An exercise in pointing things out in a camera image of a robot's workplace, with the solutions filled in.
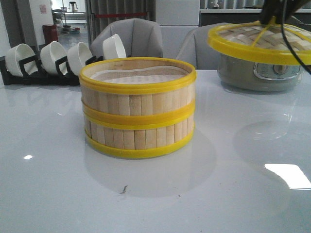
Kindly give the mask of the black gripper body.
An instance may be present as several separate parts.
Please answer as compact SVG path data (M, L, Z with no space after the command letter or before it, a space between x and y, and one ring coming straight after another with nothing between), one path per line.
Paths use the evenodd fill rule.
M275 23L280 24L282 20L286 21L298 9L305 5L308 0L265 0L259 14L261 24L268 24L272 17Z

